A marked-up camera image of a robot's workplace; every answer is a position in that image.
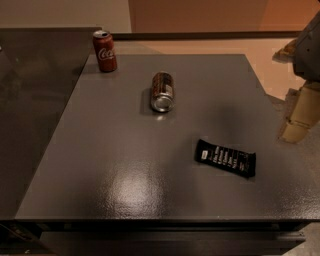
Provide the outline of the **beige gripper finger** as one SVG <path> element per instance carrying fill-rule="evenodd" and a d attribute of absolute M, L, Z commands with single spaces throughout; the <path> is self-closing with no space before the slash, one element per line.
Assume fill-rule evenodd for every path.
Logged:
<path fill-rule="evenodd" d="M 287 93 L 279 138 L 299 143 L 319 121 L 320 83 L 306 81 L 299 90 L 290 89 Z"/>

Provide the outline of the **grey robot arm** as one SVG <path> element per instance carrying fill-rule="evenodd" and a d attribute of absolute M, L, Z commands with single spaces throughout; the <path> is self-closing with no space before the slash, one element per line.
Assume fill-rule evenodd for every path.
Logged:
<path fill-rule="evenodd" d="M 286 142 L 298 143 L 320 121 L 320 11 L 272 60 L 291 63 L 294 74 L 305 80 L 297 91 L 288 93 L 288 111 L 279 134 Z"/>

